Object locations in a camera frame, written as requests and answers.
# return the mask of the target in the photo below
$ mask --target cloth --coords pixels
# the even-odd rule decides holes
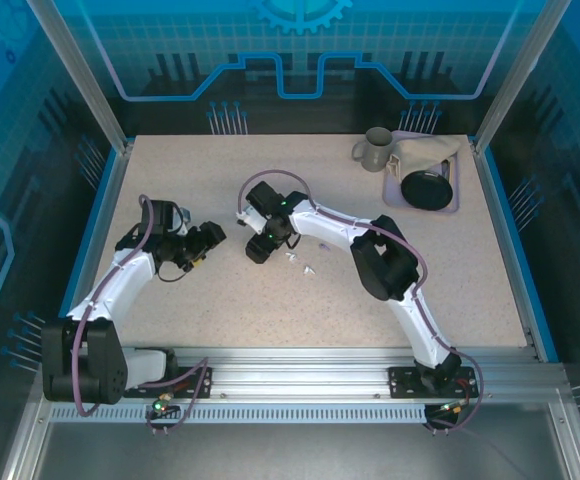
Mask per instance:
[[[408,138],[395,144],[388,169],[401,181],[417,170],[428,170],[459,151],[456,138],[438,135]]]

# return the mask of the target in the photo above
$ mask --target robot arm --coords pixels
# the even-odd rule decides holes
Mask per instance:
[[[440,333],[421,292],[417,294],[431,332],[415,303],[413,290],[419,278],[417,259],[402,245],[385,235],[357,226],[374,225],[403,235],[394,221],[386,216],[377,220],[357,219],[316,204],[305,194],[292,192],[287,197],[260,182],[246,196],[249,205],[237,217],[255,230],[246,246],[246,254],[255,263],[264,263],[270,254],[292,235],[309,235],[350,252],[364,288],[373,297],[387,302],[401,324],[415,357],[415,364],[428,390],[439,391],[454,376],[461,359],[443,348],[449,342]],[[379,253],[377,247],[384,248]]]
[[[84,402],[114,404],[125,390],[176,372],[176,364],[172,363],[176,360],[164,350],[122,348],[115,327],[123,322],[139,292],[158,274],[163,263],[175,263],[185,275],[226,237],[221,227],[212,222],[188,229],[190,213],[173,202],[151,203],[153,226],[141,250],[102,284],[144,237],[149,224],[146,203],[141,222],[117,243],[103,279],[68,313],[67,319],[48,324],[42,331],[43,388],[48,400],[73,400],[71,348],[88,306],[92,308],[79,350],[79,389]]]

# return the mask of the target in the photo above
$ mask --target blue wall panel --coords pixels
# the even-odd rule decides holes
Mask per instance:
[[[26,3],[0,3],[0,465],[40,350],[14,319],[57,315],[109,148]]]
[[[558,353],[580,364],[580,0],[570,5],[492,150]]]
[[[242,103],[251,133],[397,128],[412,100],[417,111],[440,102],[439,131],[474,133],[543,4],[62,0],[59,8],[130,135],[212,133],[206,113],[222,100]],[[314,122],[303,118],[304,101]]]

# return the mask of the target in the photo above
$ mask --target purple tray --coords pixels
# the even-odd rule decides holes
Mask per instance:
[[[402,132],[396,130],[392,132],[392,136],[398,140],[404,140],[406,138],[419,138],[419,137],[429,137],[430,135],[426,135],[424,133],[415,133],[415,132]],[[436,212],[431,213],[455,213],[459,210],[459,162],[458,162],[457,154],[454,154],[450,157],[450,169],[449,169],[449,182],[452,186],[452,201],[448,204],[447,207],[442,208],[441,210],[437,210]],[[441,173],[441,165],[436,167],[430,168],[429,170],[437,173]],[[383,201],[389,207],[395,208],[410,208],[412,210],[417,211],[424,211],[419,210],[418,208],[413,207],[408,202],[406,202],[403,195],[401,195],[401,185],[399,180],[392,175],[389,170],[386,168],[384,173],[385,179],[383,182]]]

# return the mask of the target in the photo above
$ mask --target speckled tabletop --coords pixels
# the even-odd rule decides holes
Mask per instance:
[[[220,224],[227,240],[174,284],[156,277],[118,327],[124,345],[209,347],[405,347],[396,318],[365,292],[349,253],[303,238],[295,263],[280,249],[264,265],[244,252],[252,230],[237,225],[237,193],[253,173],[283,168],[302,176],[315,199],[366,218],[392,216],[424,256],[427,303],[457,346],[525,346],[508,277],[465,136],[459,152],[460,209],[452,215],[393,209],[383,174],[350,160],[360,135],[139,136],[136,139],[97,278],[114,245],[140,218],[137,198],[173,200],[192,224]],[[290,178],[265,179],[288,194]],[[304,275],[310,265],[315,275]],[[162,269],[164,277],[176,267]]]

